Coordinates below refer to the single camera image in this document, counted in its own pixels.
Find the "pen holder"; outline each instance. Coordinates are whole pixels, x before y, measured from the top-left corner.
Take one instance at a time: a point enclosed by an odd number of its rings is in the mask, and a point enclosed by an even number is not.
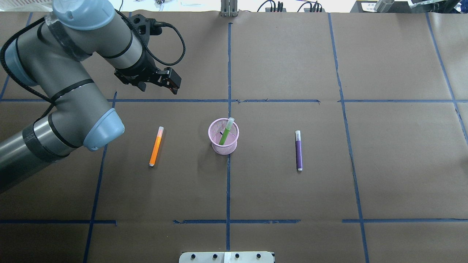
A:
[[[239,138],[239,128],[234,122],[224,145],[218,144],[219,140],[221,140],[221,133],[224,132],[228,120],[229,119],[227,118],[217,119],[212,122],[210,128],[208,128],[208,136],[210,137],[211,146],[216,153],[221,155],[232,153],[237,147],[237,139]]]

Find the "blue tape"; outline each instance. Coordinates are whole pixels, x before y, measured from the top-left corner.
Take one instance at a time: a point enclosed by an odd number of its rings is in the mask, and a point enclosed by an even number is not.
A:
[[[297,224],[300,219],[232,219],[231,224]]]
[[[339,100],[338,102],[452,103],[452,100]]]
[[[85,255],[83,256],[83,263],[86,263],[88,261],[89,245],[91,244],[91,234],[93,233],[93,226],[94,224],[89,224],[88,238],[86,239],[86,248]]]
[[[116,102],[228,102],[228,100],[193,100],[193,99],[116,99]]]
[[[199,219],[199,220],[184,220],[182,222],[177,220],[172,220],[175,225],[180,224],[225,224],[225,219]]]
[[[3,102],[45,102],[43,99],[3,99]]]
[[[447,83],[447,87],[450,92],[450,96],[452,98],[453,106],[455,107],[455,111],[458,116],[458,121],[460,122],[460,125],[461,125],[461,130],[463,131],[463,136],[465,136],[465,142],[468,145],[468,135],[467,135],[467,131],[465,128],[465,124],[463,123],[463,119],[461,118],[460,111],[458,110],[458,105],[455,100],[455,95],[453,94],[452,85],[450,85],[450,81],[447,76],[447,71],[445,70],[444,62],[442,61],[442,57],[440,56],[439,47],[437,46],[437,42],[434,37],[434,32],[432,31],[431,20],[429,18],[429,14],[428,13],[425,13],[425,14],[426,14],[427,26],[429,27],[429,32],[431,34],[432,42],[434,43],[434,48],[436,49],[437,58],[439,59],[440,67],[442,68],[442,72],[444,73],[445,82]]]
[[[90,224],[91,220],[3,219],[0,224]],[[116,220],[95,220],[94,224],[117,225]]]
[[[360,223],[359,219],[343,219],[343,223]],[[461,222],[468,223],[468,219],[458,218],[406,218],[406,219],[364,219],[364,223],[441,223],[441,222]]]
[[[227,25],[227,112],[231,117],[231,25]]]
[[[265,99],[265,100],[235,100],[237,103],[243,103],[243,102],[316,102],[320,103],[319,100],[271,100],[271,99]]]
[[[28,20],[26,21],[26,26],[29,26],[29,24],[31,23],[31,18],[32,18],[32,12],[29,13]]]
[[[356,193],[356,203],[358,205],[358,214],[359,214],[359,220],[360,220],[360,226],[361,226],[361,237],[362,237],[362,244],[364,248],[364,257],[365,257],[366,263],[369,263],[369,253],[367,251],[366,231],[364,229],[364,222],[362,221],[362,209],[361,209],[361,200],[359,197],[358,179],[356,177],[356,167],[354,166],[354,157],[353,157],[352,147],[351,147],[351,138],[350,138],[350,132],[349,132],[349,127],[348,127],[348,119],[346,118],[346,108],[344,105],[343,87],[341,85],[340,75],[338,74],[338,58],[336,55],[335,37],[333,34],[333,24],[331,21],[330,13],[328,13],[328,21],[330,25],[331,44],[333,46],[333,57],[335,59],[336,79],[338,80],[338,86],[340,87],[340,99],[341,99],[341,108],[343,110],[344,128],[346,130],[346,139],[348,141],[348,150],[349,150],[349,155],[350,155],[351,164],[352,164],[352,176],[354,178],[354,192]]]
[[[0,92],[0,101],[5,101],[5,100],[2,100],[3,98],[3,94],[5,94],[5,90],[7,89],[7,85],[8,85],[8,81],[10,80],[10,76],[7,75],[7,77],[5,78],[5,82],[3,83],[3,88]]]
[[[55,219],[4,219],[0,224],[89,224],[89,220],[55,220]]]
[[[172,220],[175,225],[180,224],[226,224],[224,219]],[[300,219],[230,219],[229,224],[296,224]]]
[[[117,100],[117,92],[114,93],[114,99],[112,100],[113,108],[116,105],[116,100]],[[86,263],[88,261],[89,245],[91,244],[91,236],[93,234],[93,225],[95,223],[94,219],[96,216],[97,201],[99,198],[99,190],[101,189],[102,173],[104,171],[104,161],[106,159],[106,153],[107,153],[107,144],[104,146],[104,151],[102,153],[101,167],[99,168],[99,177],[97,179],[96,193],[94,195],[93,212],[91,213],[91,222],[89,224],[88,238],[86,240],[86,248],[85,248],[85,255],[83,257],[83,263]]]
[[[231,249],[231,154],[227,156],[226,183],[226,251]]]

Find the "wire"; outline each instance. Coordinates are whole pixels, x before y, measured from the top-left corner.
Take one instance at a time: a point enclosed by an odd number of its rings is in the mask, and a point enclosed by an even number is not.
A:
[[[14,40],[16,40],[17,38],[19,38],[22,34],[24,34],[26,31],[29,31],[31,28],[39,25],[40,23],[44,22],[44,18],[41,18],[37,21],[35,21],[34,23],[30,24],[29,26],[23,28],[22,30],[16,32],[13,36],[11,36],[6,42],[5,44],[2,46],[1,50],[0,50],[0,62],[1,62],[1,65],[2,67],[5,69],[5,72],[10,76],[11,79],[13,79],[16,83],[18,83],[18,85],[20,85],[23,89],[29,91],[30,93],[38,96],[39,98],[49,102],[49,103],[52,103],[52,101],[45,95],[35,91],[33,88],[29,87],[28,85],[24,84],[23,82],[21,82],[21,80],[19,80],[14,74],[13,72],[11,72],[10,68],[8,68],[8,65],[7,65],[7,62],[5,60],[5,52],[7,50],[7,48],[10,46],[11,43],[13,43]]]
[[[180,55],[180,58],[176,61],[176,62],[173,62],[173,63],[166,63],[162,60],[160,60],[159,58],[157,58],[155,55],[153,55],[153,53],[151,53],[151,51],[149,50],[148,48],[148,45],[145,43],[145,41],[143,40],[143,38],[141,37],[140,33],[138,32],[138,30],[135,28],[135,26],[133,25],[132,22],[130,22],[130,20],[124,15],[122,14],[120,11],[117,11],[117,14],[119,14],[124,20],[127,21],[127,23],[132,27],[132,30],[133,32],[135,32],[135,34],[137,35],[138,39],[140,40],[142,46],[145,47],[145,50],[148,52],[148,54],[154,58],[156,61],[158,61],[159,63],[163,64],[163,65],[166,65],[166,66],[173,66],[177,63],[179,63],[183,57],[185,56],[185,42],[182,38],[182,35],[180,34],[179,30],[177,30],[177,28],[169,23],[165,23],[165,22],[161,22],[162,23],[162,27],[169,27],[169,28],[172,28],[176,33],[177,35],[179,36],[180,38],[180,41],[182,42],[182,47],[183,47],[183,51],[182,51],[182,55]]]
[[[317,12],[321,12],[322,11],[322,5],[319,3],[319,2],[312,2],[312,1],[305,1],[305,0],[297,0],[297,1],[302,1],[304,2],[300,7],[299,9],[297,9],[297,12],[300,11],[300,9],[305,5],[305,4],[309,4],[310,5],[310,9],[309,9],[309,12],[315,12],[315,10],[317,10]]]
[[[257,12],[259,12],[260,9],[262,8],[262,6],[263,6],[264,4],[266,4],[266,3],[268,3],[268,2],[270,2],[270,5],[271,5],[271,3],[273,3],[273,6],[270,7],[270,12],[273,12],[274,10],[276,10],[276,3],[275,3],[275,1],[273,1],[273,0],[266,0],[266,1],[263,2],[263,4],[258,8]]]
[[[283,2],[278,1],[278,8],[276,9],[276,12],[282,12],[283,11]]]
[[[297,12],[296,12],[296,13],[298,13],[298,12],[300,11],[300,9],[301,9],[304,5],[306,5],[306,4],[309,4],[309,5],[310,5],[310,9],[309,9],[309,10],[312,10],[312,2],[305,2],[305,3],[303,3],[303,4],[299,7],[299,9],[297,9]]]

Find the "green marker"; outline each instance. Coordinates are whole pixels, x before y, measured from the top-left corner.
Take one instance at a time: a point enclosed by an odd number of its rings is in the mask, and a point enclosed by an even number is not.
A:
[[[233,126],[234,118],[229,118],[227,121],[226,128],[224,129],[223,136],[221,136],[221,140],[219,140],[219,145],[224,145],[227,139],[227,135],[229,134],[229,131],[231,130],[231,127]]]

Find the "metal bracket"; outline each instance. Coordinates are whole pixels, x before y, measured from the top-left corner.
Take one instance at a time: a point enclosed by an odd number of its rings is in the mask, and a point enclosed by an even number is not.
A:
[[[237,0],[221,0],[221,16],[237,16]]]
[[[185,252],[179,263],[275,263],[275,253],[267,251],[243,252]]]

